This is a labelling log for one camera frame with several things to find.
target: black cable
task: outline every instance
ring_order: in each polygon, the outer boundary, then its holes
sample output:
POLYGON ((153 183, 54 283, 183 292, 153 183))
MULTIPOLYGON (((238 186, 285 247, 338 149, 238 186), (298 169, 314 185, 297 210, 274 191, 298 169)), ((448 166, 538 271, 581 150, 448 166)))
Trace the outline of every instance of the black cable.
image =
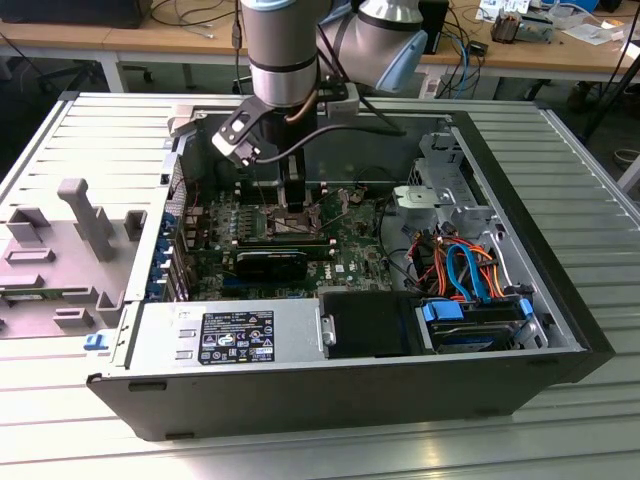
POLYGON ((181 22, 185 22, 186 20, 184 19, 184 17, 186 17, 187 15, 191 15, 192 13, 197 13, 197 12, 206 12, 207 10, 213 10, 214 8, 218 8, 220 5, 224 3, 224 0, 220 0, 218 3, 216 3, 212 7, 192 8, 191 10, 187 10, 184 13, 180 13, 178 11, 178 1, 176 0, 174 3, 175 3, 175 10, 176 10, 176 15, 178 15, 178 19, 181 22))
POLYGON ((354 177, 354 179, 353 179, 353 183, 354 183, 354 185, 355 185, 355 186, 358 186, 358 183, 360 182, 360 179, 362 178, 362 176, 363 176, 365 173, 370 172, 371 170, 377 170, 377 171, 379 171, 379 172, 382 172, 382 173, 384 173, 387 177, 389 177, 391 180, 393 180, 393 182, 394 182, 394 183, 400 183, 400 182, 398 181, 398 179, 397 179, 396 177, 394 177, 394 176, 393 176, 393 174, 392 174, 389 170, 387 170, 386 168, 384 168, 384 167, 379 167, 379 166, 377 166, 377 165, 371 165, 370 167, 365 167, 365 168, 363 168, 362 170, 360 170, 360 171, 358 172, 358 174, 357 174, 357 175, 354 177))
POLYGON ((364 127, 364 126, 346 125, 346 124, 345 125, 328 125, 326 127, 319 128, 318 130, 310 133, 305 138, 300 140, 298 143, 293 145, 291 148, 289 148, 289 149, 285 150, 284 152, 276 155, 275 157, 259 158, 259 159, 256 159, 254 161, 254 163, 256 163, 258 165, 268 165, 270 163, 279 162, 280 160, 285 159, 289 155, 293 154, 299 148, 304 147, 311 140, 314 140, 314 139, 318 138, 319 136, 324 135, 327 132, 332 132, 334 130, 355 130, 355 131, 358 131, 358 132, 374 133, 374 134, 377 134, 377 135, 387 135, 387 136, 390 136, 390 137, 402 137, 402 136, 405 135, 405 132, 398 132, 396 130, 390 130, 388 128, 364 127))
POLYGON ((382 206, 382 212, 380 212, 380 218, 378 219, 378 245, 380 247, 380 252, 382 253, 382 256, 387 259, 387 261, 389 262, 389 265, 392 266, 398 272, 400 272, 403 277, 409 280, 412 286, 417 287, 417 283, 411 277, 411 275, 405 272, 404 268, 402 268, 396 262, 391 260, 391 255, 396 253, 398 250, 396 249, 396 250, 393 250, 391 253, 387 253, 387 250, 384 248, 384 243, 382 243, 382 221, 384 220, 384 216, 387 213, 387 205, 389 205, 389 202, 392 199, 393 199, 393 193, 389 194, 389 196, 385 198, 384 205, 382 206))
POLYGON ((240 91, 240 95, 244 95, 244 90, 242 88, 242 82, 240 81, 240 49, 242 48, 242 26, 240 25, 240 5, 239 0, 235 0, 235 8, 234 14, 235 18, 233 20, 233 29, 231 32, 231 43, 233 44, 233 48, 236 51, 236 81, 238 82, 238 90, 240 91))
MULTIPOLYGON (((329 59, 324 55, 324 53, 320 55, 320 58, 327 64, 327 66, 329 66, 329 68, 331 68, 334 71, 336 75, 339 73, 340 74, 339 76, 342 77, 342 80, 344 82, 351 82, 351 80, 349 79, 349 75, 347 75, 347 71, 342 66, 342 63, 340 63, 340 59, 338 58, 338 55, 336 54, 335 50, 333 49, 333 46, 331 45, 331 42, 327 38, 327 35, 324 33, 324 30, 320 25, 318 25, 318 32, 320 33, 320 37, 322 38, 322 43, 324 43, 324 46, 327 48, 327 51, 329 52, 329 55, 335 62, 335 66, 331 62, 329 62, 329 59)), ((358 92, 358 98, 369 109, 369 111, 373 113, 376 117, 378 117, 380 120, 385 122, 387 125, 392 127, 397 132, 402 132, 402 136, 406 135, 406 132, 402 129, 402 127, 400 127, 396 122, 394 122, 392 119, 390 119, 380 110, 378 110, 371 102, 369 102, 369 100, 367 100, 362 94, 360 94, 360 92, 358 92)))
MULTIPOLYGON (((456 14, 456 12, 454 12, 454 10, 449 7, 449 12, 451 13, 451 15, 453 16, 454 21, 456 22, 455 24, 451 23, 451 22, 444 22, 445 25, 449 25, 454 27, 455 29, 458 30, 458 34, 456 34, 455 32, 452 32, 451 30, 449 30, 448 28, 445 30, 447 33, 457 36, 460 39, 460 42, 462 43, 463 48, 467 48, 467 46, 469 45, 469 42, 471 41, 471 37, 469 36, 469 34, 467 33, 467 31, 462 28, 462 26, 460 25, 460 19, 458 18, 458 15, 456 14)), ((453 73, 451 74, 451 77, 449 78, 449 80, 443 85, 442 90, 440 91, 440 93, 436 96, 436 99, 440 99, 442 98, 445 94, 447 94, 448 98, 451 98, 451 94, 453 93, 453 89, 458 87, 461 83, 462 83, 462 79, 460 79, 458 81, 458 83, 456 85, 452 85, 456 74, 458 73, 458 69, 460 68, 460 66, 464 63, 464 55, 463 52, 460 51, 458 52, 458 50, 456 49, 456 44, 455 42, 452 43, 453 45, 453 50, 460 55, 460 61, 458 62, 458 64, 456 65, 456 68, 453 70, 453 73)))
POLYGON ((202 25, 203 23, 215 22, 216 20, 220 20, 221 18, 228 17, 229 15, 233 15, 235 13, 231 11, 228 13, 223 13, 222 15, 218 15, 217 17, 207 18, 206 20, 201 20, 199 22, 189 22, 189 23, 169 23, 169 22, 165 22, 164 20, 158 19, 158 17, 155 16, 155 12, 158 10, 158 8, 172 1, 175 1, 175 0, 162 0, 160 3, 155 5, 150 12, 151 18, 162 25, 168 25, 170 27, 191 27, 193 25, 202 25))
MULTIPOLYGON (((454 32, 450 31, 450 30, 446 30, 447 33, 450 33, 451 35, 454 36, 458 36, 456 35, 454 32)), ((460 27, 460 34, 462 35, 460 38, 460 41, 463 43, 464 45, 464 34, 463 34, 464 30, 462 29, 462 27, 460 27)), ((440 91, 440 93, 438 95, 436 95, 436 99, 440 99, 444 96, 444 94, 447 92, 447 89, 449 89, 449 97, 451 97, 451 84, 456 76, 456 73, 458 73, 458 69, 460 68, 460 66, 464 63, 464 55, 462 52, 458 52, 458 50, 456 50, 455 47, 455 43, 453 43, 453 49, 456 53, 458 53, 458 55, 460 55, 460 61, 458 62, 458 64, 456 65, 456 68, 453 70, 453 73, 451 74, 451 77, 449 78, 449 80, 447 82, 444 83, 442 90, 440 91)))
POLYGON ((4 39, 4 41, 7 42, 7 45, 9 45, 11 48, 13 48, 18 53, 18 55, 20 55, 29 65, 31 65, 31 68, 33 68, 38 73, 38 75, 40 75, 42 77, 42 79, 45 82, 47 82, 49 85, 51 85, 58 92, 58 95, 62 93, 62 90, 60 90, 55 83, 53 83, 51 80, 49 80, 46 77, 46 74, 42 73, 42 70, 40 70, 36 66, 36 64, 31 61, 31 59, 27 58, 27 56, 24 53, 22 53, 20 51, 20 49, 18 47, 16 47, 16 45, 4 35, 4 33, 0 32, 0 37, 2 37, 4 39))
POLYGON ((624 49, 622 50, 622 54, 620 55, 620 59, 618 60, 618 64, 616 65, 616 69, 611 74, 611 78, 607 82, 607 86, 604 87, 604 90, 602 91, 602 94, 600 95, 600 98, 598 99, 598 102, 595 105, 595 110, 597 110, 598 105, 600 104, 604 96, 607 94, 609 87, 611 86, 611 84, 616 78, 616 75, 618 74, 618 70, 620 70, 620 66, 622 65, 622 60, 624 60, 624 57, 627 55, 627 49, 629 48, 629 44, 631 43, 631 38, 633 37, 633 32, 636 29, 636 23, 638 22, 638 15, 640 15, 640 3, 638 4, 636 13, 633 16, 633 23, 631 24, 631 30, 629 31, 629 41, 625 43, 624 49))

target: blue latch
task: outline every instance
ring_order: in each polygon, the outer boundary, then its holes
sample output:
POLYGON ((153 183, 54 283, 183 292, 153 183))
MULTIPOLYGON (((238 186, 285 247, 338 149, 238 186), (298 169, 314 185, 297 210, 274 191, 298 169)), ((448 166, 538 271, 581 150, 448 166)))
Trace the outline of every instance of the blue latch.
POLYGON ((530 318, 533 316, 533 307, 531 306, 531 302, 526 298, 520 299, 520 308, 522 309, 522 313, 525 318, 530 318))
POLYGON ((88 352, 95 350, 109 350, 109 340, 111 336, 103 333, 92 333, 84 339, 84 349, 88 352))
POLYGON ((162 214, 162 229, 175 227, 176 223, 176 217, 173 214, 169 212, 162 214))
POLYGON ((436 300, 422 307, 422 314, 427 322, 433 320, 464 320, 462 307, 453 300, 436 300))
POLYGON ((159 238, 156 243, 156 250, 159 252, 164 252, 165 250, 169 250, 171 244, 166 238, 159 238))

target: warning label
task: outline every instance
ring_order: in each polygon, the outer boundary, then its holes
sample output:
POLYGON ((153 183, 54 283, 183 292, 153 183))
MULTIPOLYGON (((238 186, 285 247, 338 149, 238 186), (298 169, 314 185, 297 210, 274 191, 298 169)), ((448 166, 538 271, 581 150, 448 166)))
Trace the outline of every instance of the warning label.
POLYGON ((198 360, 202 365, 273 362, 273 311, 205 313, 198 360))

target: gray plastic bracket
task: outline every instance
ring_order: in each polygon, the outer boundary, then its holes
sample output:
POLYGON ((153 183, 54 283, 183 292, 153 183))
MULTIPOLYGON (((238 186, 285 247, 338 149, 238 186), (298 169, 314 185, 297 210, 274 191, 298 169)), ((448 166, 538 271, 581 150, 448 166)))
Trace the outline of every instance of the gray plastic bracket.
POLYGON ((124 229, 131 242, 139 242, 142 237, 144 222, 147 219, 145 210, 130 210, 124 217, 124 229))
POLYGON ((60 328, 92 327, 93 317, 86 308, 58 308, 53 321, 60 328))
POLYGON ((41 245, 42 239, 37 229, 50 226, 39 208, 16 208, 7 222, 13 238, 23 247, 41 245))
POLYGON ((114 305, 111 302, 109 296, 102 292, 98 298, 96 304, 96 313, 100 315, 102 321, 109 328, 116 328, 120 323, 120 316, 122 315, 122 308, 124 307, 124 290, 120 292, 118 301, 114 305))
POLYGON ((98 299, 98 291, 91 285, 82 285, 77 287, 75 285, 68 285, 65 286, 65 288, 84 288, 84 292, 63 292, 62 298, 64 298, 67 303, 71 303, 73 305, 95 303, 95 301, 98 299))
POLYGON ((9 250, 4 259, 9 265, 51 263, 56 259, 56 254, 50 248, 23 248, 9 250))
POLYGON ((84 178, 66 178, 58 187, 58 197, 67 202, 73 210, 80 229, 98 261, 109 262, 113 259, 115 251, 104 233, 104 225, 96 217, 87 198, 88 189, 89 185, 84 178))

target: wire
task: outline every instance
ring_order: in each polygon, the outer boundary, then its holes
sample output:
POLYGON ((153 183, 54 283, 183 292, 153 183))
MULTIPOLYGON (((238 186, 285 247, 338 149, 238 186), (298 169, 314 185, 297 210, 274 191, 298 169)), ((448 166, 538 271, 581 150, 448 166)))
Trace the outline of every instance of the wire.
POLYGON ((284 117, 284 121, 287 122, 288 125, 293 125, 298 123, 309 112, 309 110, 311 110, 313 107, 316 106, 317 98, 318 98, 318 91, 313 90, 307 97, 307 100, 304 102, 304 105, 302 105, 300 110, 298 110, 298 113, 294 115, 287 115, 286 117, 284 117))
MULTIPOLYGON (((322 52, 322 50, 318 49, 318 52, 320 53, 320 58, 327 64, 327 66, 334 72, 334 74, 337 77, 342 77, 342 80, 344 82, 350 83, 351 80, 349 79, 349 75, 347 75, 347 71, 342 66, 342 63, 340 62, 340 58, 336 54, 335 50, 333 49, 333 46, 331 45, 331 42, 329 41, 329 38, 327 38, 327 35, 324 33, 324 30, 320 25, 318 25, 318 32, 320 33, 320 37, 322 38, 322 43, 324 43, 324 46, 326 47, 327 52, 329 52, 329 55, 335 62, 335 65, 329 61, 329 59, 326 57, 326 55, 324 55, 324 52, 322 52)), ((380 110, 378 110, 360 92, 358 92, 358 98, 364 104, 364 106, 367 107, 369 111, 373 113, 376 117, 378 117, 380 120, 385 122, 394 130, 398 132, 402 132, 402 136, 406 135, 406 132, 402 129, 402 127, 400 127, 396 122, 394 122, 392 119, 390 119, 380 110)))
POLYGON ((235 67, 236 81, 238 82, 238 91, 240 95, 244 95, 244 89, 240 80, 240 49, 242 48, 242 25, 240 25, 240 2, 235 0, 234 6, 233 29, 231 30, 231 40, 236 51, 235 67))
POLYGON ((285 150, 284 152, 271 157, 271 158, 265 158, 265 159, 255 159, 254 163, 258 164, 258 165, 268 165, 270 163, 276 163, 279 162, 282 159, 287 158, 289 155, 293 154, 296 150, 298 150, 299 148, 304 147, 307 143, 309 143, 311 140, 314 140, 316 138, 318 138, 321 135, 324 135, 327 132, 332 132, 335 130, 354 130, 354 131, 358 131, 358 132, 364 132, 364 133, 373 133, 373 134, 377 134, 377 135, 387 135, 390 137, 402 137, 405 135, 405 132, 398 132, 395 130, 390 130, 388 128, 377 128, 377 127, 365 127, 365 126, 358 126, 358 125, 328 125, 326 127, 322 127, 319 128, 318 130, 310 133, 309 135, 307 135, 305 138, 303 138, 302 140, 300 140, 298 143, 296 143, 295 145, 293 145, 291 148, 285 150))
POLYGON ((377 166, 377 165, 371 165, 370 167, 365 167, 365 168, 363 168, 362 170, 360 170, 360 171, 358 172, 358 174, 357 174, 357 175, 354 177, 354 179, 353 179, 353 184, 357 187, 357 186, 358 186, 358 183, 359 183, 359 182, 360 182, 360 180, 362 179, 362 176, 363 176, 365 173, 370 172, 371 170, 376 170, 376 171, 378 171, 378 172, 382 172, 382 173, 384 173, 387 177, 389 177, 389 179, 393 180, 395 183, 400 183, 400 182, 398 181, 398 179, 397 179, 396 177, 394 177, 394 176, 393 176, 393 174, 392 174, 389 170, 387 170, 386 168, 384 168, 384 167, 379 167, 379 166, 377 166))
POLYGON ((213 18, 208 18, 206 20, 201 20, 199 22, 189 22, 189 23, 170 23, 170 22, 165 22, 164 20, 160 20, 158 17, 156 17, 155 13, 156 11, 162 7, 163 5, 166 5, 169 2, 173 2, 176 0, 162 0, 160 3, 158 3, 157 5, 155 5, 152 9, 151 9, 151 18, 153 20, 155 20, 156 22, 162 24, 162 25, 168 25, 170 27, 191 27, 193 25, 202 25, 203 23, 209 23, 209 22, 215 22, 216 20, 220 20, 221 18, 224 17, 228 17, 229 15, 233 15, 235 12, 231 11, 231 12, 227 12, 227 13, 223 13, 222 15, 218 15, 217 17, 213 17, 213 18))
POLYGON ((613 152, 613 161, 621 170, 626 170, 639 156, 640 152, 637 150, 621 148, 613 152))
POLYGON ((467 54, 467 49, 464 47, 464 44, 462 43, 462 40, 460 40, 458 37, 456 37, 455 35, 452 35, 452 34, 449 34, 449 36, 454 41, 456 41, 458 43, 458 45, 460 45, 460 49, 462 51, 462 57, 464 59, 464 70, 462 71, 462 81, 460 82, 461 86, 460 86, 460 89, 458 90, 458 92, 456 93, 456 95, 453 97, 453 99, 455 100, 462 93, 462 90, 464 89, 464 84, 467 81, 467 72, 469 71, 469 55, 467 54))
POLYGON ((4 33, 0 32, 0 37, 2 37, 4 41, 7 42, 7 45, 13 48, 18 53, 18 55, 20 55, 29 65, 31 65, 31 68, 33 68, 36 72, 38 72, 38 75, 40 75, 45 82, 51 85, 58 94, 62 93, 62 90, 60 90, 55 83, 49 80, 47 76, 44 73, 42 73, 42 70, 40 70, 36 66, 36 64, 31 61, 31 59, 27 58, 27 56, 24 53, 22 53, 22 51, 20 51, 20 49, 16 47, 16 45, 4 35, 4 33))
POLYGON ((482 285, 480 277, 478 277, 478 266, 476 265, 473 253, 466 245, 457 243, 449 247, 449 251, 447 252, 447 275, 449 277, 449 281, 462 295, 464 295, 464 297, 468 301, 472 300, 471 294, 462 286, 460 282, 458 282, 458 279, 456 278, 453 267, 453 257, 455 256, 456 250, 462 250, 462 252, 467 257, 467 262, 469 263, 469 273, 471 274, 471 283, 473 284, 473 289, 476 292, 476 296, 483 302, 489 301, 489 296, 484 289, 484 285, 482 285))
POLYGON ((493 278, 496 281, 496 292, 498 296, 504 298, 504 293, 502 293, 502 288, 500 288, 500 281, 498 280, 498 267, 496 265, 493 266, 493 278))
MULTIPOLYGON (((451 22, 444 22, 444 23, 445 23, 445 25, 450 25, 450 26, 452 26, 452 27, 456 28, 456 29, 458 30, 458 32, 459 32, 458 38, 462 40, 463 45, 464 45, 465 41, 466 41, 466 43, 468 44, 468 43, 469 43, 469 41, 470 41, 469 34, 468 34, 468 33, 467 33, 463 28, 462 28, 462 26, 460 25, 460 19, 458 18, 458 15, 457 15, 457 14, 456 14, 456 12, 454 11, 454 9, 453 9, 453 8, 451 8, 451 7, 449 7, 449 12, 450 12, 450 13, 451 13, 451 15, 453 16, 453 19, 454 19, 454 21, 455 21, 456 23, 455 23, 455 24, 453 24, 453 23, 451 23, 451 22)), ((449 30, 449 29, 446 29, 446 30, 445 30, 445 32, 446 32, 446 33, 450 33, 450 34, 452 34, 452 35, 456 35, 456 33, 455 33, 455 32, 452 32, 452 31, 451 31, 451 30, 449 30)), ((456 51, 456 53, 457 53, 458 55, 460 55, 460 61, 459 61, 459 62, 458 62, 458 64, 456 65, 456 68, 454 69, 453 73, 451 74, 451 77, 449 78, 449 80, 448 80, 448 81, 444 84, 444 86, 442 87, 442 90, 440 91, 440 94, 438 94, 438 95, 436 96, 436 99, 442 98, 442 97, 445 95, 445 93, 447 93, 447 90, 449 90, 449 98, 451 98, 451 92, 453 91, 453 90, 452 90, 452 87, 451 87, 451 84, 453 83, 453 80, 454 80, 454 78, 455 78, 456 74, 458 73, 458 69, 460 68, 460 66, 461 66, 461 65, 463 64, 463 62, 464 62, 464 57, 463 57, 462 51, 458 52, 458 51, 456 50, 456 48, 455 48, 455 43, 454 43, 453 45, 454 45, 453 49, 456 51)))
POLYGON ((398 272, 400 272, 402 276, 405 277, 407 280, 409 280, 409 282, 411 282, 411 285, 415 287, 417 286, 416 281, 411 277, 411 275, 405 272, 404 269, 400 267, 396 262, 391 260, 391 255, 393 255, 393 253, 396 253, 397 250, 393 250, 393 252, 391 252, 390 254, 387 253, 387 250, 384 248, 384 243, 382 242, 382 222, 387 212, 387 205, 389 205, 389 202, 392 199, 393 199, 393 193, 385 197, 384 205, 382 206, 382 212, 380 213, 380 218, 378 219, 378 245, 380 247, 380 252, 382 252, 382 256, 387 259, 387 261, 389 262, 389 265, 392 266, 394 269, 396 269, 398 272))
POLYGON ((593 115, 595 115, 597 113, 598 106, 600 105, 600 102, 602 102, 602 99, 604 98, 604 96, 609 91, 609 87, 611 87, 611 84, 615 80, 616 75, 618 74, 618 70, 620 70, 620 65, 622 65, 622 61, 624 60, 624 57, 626 57, 626 55, 627 55, 627 49, 629 48, 629 44, 631 44, 631 39, 633 38, 633 32, 635 31, 636 23, 638 22, 638 15, 640 15, 640 3, 638 4, 638 8, 636 9, 636 13, 633 16, 633 22, 631 23, 631 30, 629 30, 629 39, 628 39, 628 41, 625 42, 624 48, 622 50, 622 54, 620 55, 620 59, 618 60, 618 64, 616 65, 615 70, 611 74, 611 78, 607 82, 607 86, 604 87, 604 90, 600 94, 600 98, 598 98, 598 101, 597 101, 597 103, 596 103, 596 105, 594 107, 594 114, 593 115))

